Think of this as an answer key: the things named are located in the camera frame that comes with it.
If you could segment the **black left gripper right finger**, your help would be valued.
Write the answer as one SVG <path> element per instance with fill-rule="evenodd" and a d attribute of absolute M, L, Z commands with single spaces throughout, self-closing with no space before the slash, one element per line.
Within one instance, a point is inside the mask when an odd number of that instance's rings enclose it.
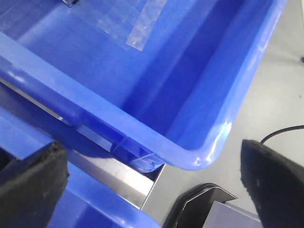
<path fill-rule="evenodd" d="M 243 140 L 241 181 L 265 228 L 304 226 L 304 168 L 254 140 Z"/>

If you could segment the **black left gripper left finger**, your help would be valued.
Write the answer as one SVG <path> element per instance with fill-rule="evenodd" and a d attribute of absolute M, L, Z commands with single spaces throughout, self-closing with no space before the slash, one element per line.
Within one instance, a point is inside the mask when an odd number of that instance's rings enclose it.
<path fill-rule="evenodd" d="M 58 141 L 0 172 L 0 226 L 46 228 L 68 183 L 67 152 Z"/>

